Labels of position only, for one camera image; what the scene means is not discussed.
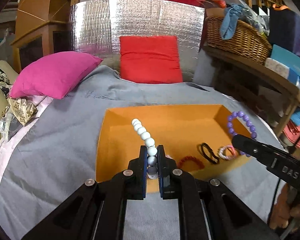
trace silver reflective foil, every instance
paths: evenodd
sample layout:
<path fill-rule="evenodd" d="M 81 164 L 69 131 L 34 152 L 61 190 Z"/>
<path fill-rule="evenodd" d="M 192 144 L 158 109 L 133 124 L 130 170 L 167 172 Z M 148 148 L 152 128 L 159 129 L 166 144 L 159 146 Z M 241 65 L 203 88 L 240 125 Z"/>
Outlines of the silver reflective foil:
<path fill-rule="evenodd" d="M 197 66 L 203 20 L 204 8 L 165 0 L 81 2 L 70 14 L 72 49 L 104 58 L 113 67 L 119 65 L 120 36 L 175 35 L 180 67 L 189 79 Z"/>

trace magenta cushion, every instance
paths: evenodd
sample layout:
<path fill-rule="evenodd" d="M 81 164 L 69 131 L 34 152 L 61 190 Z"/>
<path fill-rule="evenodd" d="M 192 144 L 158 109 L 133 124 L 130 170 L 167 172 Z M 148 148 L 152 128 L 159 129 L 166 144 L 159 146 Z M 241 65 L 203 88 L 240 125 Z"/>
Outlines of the magenta cushion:
<path fill-rule="evenodd" d="M 10 97 L 49 96 L 62 99 L 94 70 L 102 59 L 91 54 L 65 51 L 40 58 L 21 71 Z"/>

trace brown woven basket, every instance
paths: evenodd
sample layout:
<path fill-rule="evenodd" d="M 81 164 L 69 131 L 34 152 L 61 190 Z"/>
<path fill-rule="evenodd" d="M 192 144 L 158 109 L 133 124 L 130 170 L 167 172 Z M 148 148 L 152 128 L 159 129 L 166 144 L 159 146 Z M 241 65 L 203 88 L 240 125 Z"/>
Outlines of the brown woven basket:
<path fill-rule="evenodd" d="M 229 40 L 223 40 L 220 36 L 222 21 L 221 17 L 207 17 L 208 45 L 252 59 L 263 65 L 272 50 L 268 40 L 250 24 L 241 20 L 237 23 L 234 36 Z"/>

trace black hair tie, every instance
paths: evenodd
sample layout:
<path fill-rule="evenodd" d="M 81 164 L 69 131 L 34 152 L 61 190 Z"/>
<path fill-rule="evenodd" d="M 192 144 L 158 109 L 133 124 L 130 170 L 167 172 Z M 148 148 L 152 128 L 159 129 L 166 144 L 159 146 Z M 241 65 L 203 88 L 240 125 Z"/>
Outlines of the black hair tie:
<path fill-rule="evenodd" d="M 204 149 L 203 148 L 206 148 L 208 150 L 208 152 L 211 154 L 212 157 L 214 157 L 216 159 L 215 160 L 212 160 L 208 155 L 206 155 L 206 153 L 204 152 Z M 202 143 L 200 145 L 197 146 L 197 149 L 198 149 L 198 152 L 205 158 L 207 159 L 210 163 L 212 164 L 219 164 L 220 162 L 220 158 L 218 156 L 216 156 L 214 153 L 213 153 L 213 150 L 210 148 L 210 146 L 206 143 Z"/>

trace human hand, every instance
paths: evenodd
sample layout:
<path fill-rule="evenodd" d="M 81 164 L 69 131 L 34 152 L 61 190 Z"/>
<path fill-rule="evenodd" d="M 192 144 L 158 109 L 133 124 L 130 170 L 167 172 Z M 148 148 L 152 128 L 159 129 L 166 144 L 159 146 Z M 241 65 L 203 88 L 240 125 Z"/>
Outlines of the human hand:
<path fill-rule="evenodd" d="M 274 205 L 269 223 L 271 229 L 276 229 L 277 227 L 286 228 L 290 217 L 300 219 L 300 204 L 293 208 L 290 208 L 287 204 L 289 187 L 288 184 L 283 186 L 281 193 L 278 196 L 277 203 Z"/>

